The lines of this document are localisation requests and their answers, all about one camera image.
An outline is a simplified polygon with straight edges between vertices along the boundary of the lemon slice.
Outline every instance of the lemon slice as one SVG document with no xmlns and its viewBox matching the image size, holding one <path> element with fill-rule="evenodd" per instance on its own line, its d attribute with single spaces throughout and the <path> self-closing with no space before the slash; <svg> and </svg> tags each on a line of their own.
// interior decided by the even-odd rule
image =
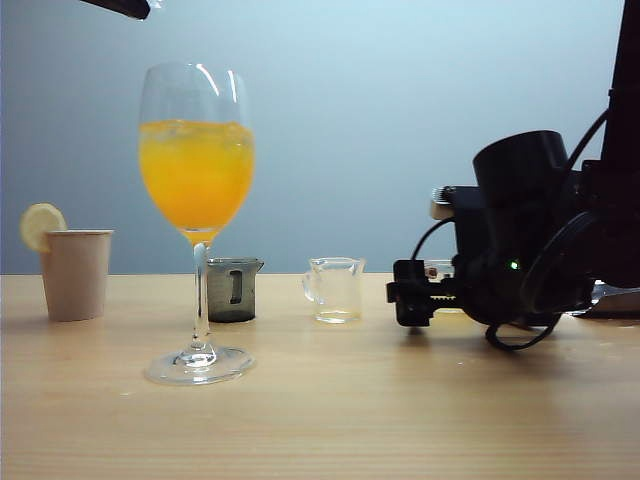
<svg viewBox="0 0 640 480">
<path fill-rule="evenodd" d="M 50 203 L 34 203 L 20 218 L 20 236 L 31 250 L 49 252 L 46 232 L 66 230 L 67 222 L 62 212 Z"/>
</svg>

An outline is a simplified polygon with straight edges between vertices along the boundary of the glass base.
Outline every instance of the glass base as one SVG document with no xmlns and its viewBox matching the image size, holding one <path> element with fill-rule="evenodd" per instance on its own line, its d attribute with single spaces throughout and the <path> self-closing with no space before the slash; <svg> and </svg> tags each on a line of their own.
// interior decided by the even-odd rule
<svg viewBox="0 0 640 480">
<path fill-rule="evenodd" d="M 323 310 L 316 313 L 316 320 L 325 323 L 347 323 L 360 319 L 360 313 L 345 310 Z"/>
<path fill-rule="evenodd" d="M 169 385 L 206 385 L 232 380 L 254 364 L 253 357 L 235 347 L 210 343 L 156 358 L 144 371 L 153 382 Z"/>
</svg>

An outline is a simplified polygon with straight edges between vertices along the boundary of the paper cup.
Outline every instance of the paper cup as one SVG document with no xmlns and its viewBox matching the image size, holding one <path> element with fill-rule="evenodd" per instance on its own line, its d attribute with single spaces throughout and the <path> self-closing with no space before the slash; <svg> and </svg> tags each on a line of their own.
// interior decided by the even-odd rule
<svg viewBox="0 0 640 480">
<path fill-rule="evenodd" d="M 112 233 L 47 232 L 50 252 L 40 254 L 40 264 L 50 320 L 68 322 L 102 316 Z"/>
</svg>

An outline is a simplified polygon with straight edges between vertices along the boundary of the gray container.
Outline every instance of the gray container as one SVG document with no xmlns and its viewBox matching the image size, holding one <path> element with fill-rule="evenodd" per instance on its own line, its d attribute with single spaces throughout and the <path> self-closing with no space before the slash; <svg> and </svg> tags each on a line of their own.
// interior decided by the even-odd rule
<svg viewBox="0 0 640 480">
<path fill-rule="evenodd" d="M 264 262 L 257 258 L 207 260 L 209 321 L 245 322 L 256 316 L 256 273 Z"/>
</svg>

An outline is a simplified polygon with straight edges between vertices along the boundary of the gray backdrop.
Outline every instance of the gray backdrop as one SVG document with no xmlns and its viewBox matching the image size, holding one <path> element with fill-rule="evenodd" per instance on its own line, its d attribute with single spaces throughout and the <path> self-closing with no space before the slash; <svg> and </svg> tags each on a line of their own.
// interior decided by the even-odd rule
<svg viewBox="0 0 640 480">
<path fill-rule="evenodd" d="M 257 141 L 252 191 L 218 256 L 300 272 L 313 256 L 389 271 L 430 191 L 475 184 L 487 143 L 562 133 L 606 108 L 622 0 L 166 0 L 144 22 L 78 0 L 2 1 L 2 271 L 38 271 L 30 204 L 114 228 L 113 273 L 187 272 L 186 240 L 146 195 L 136 124 L 147 67 L 242 73 Z M 601 135 L 587 155 L 597 157 Z M 450 226 L 424 249 L 454 253 Z"/>
</svg>

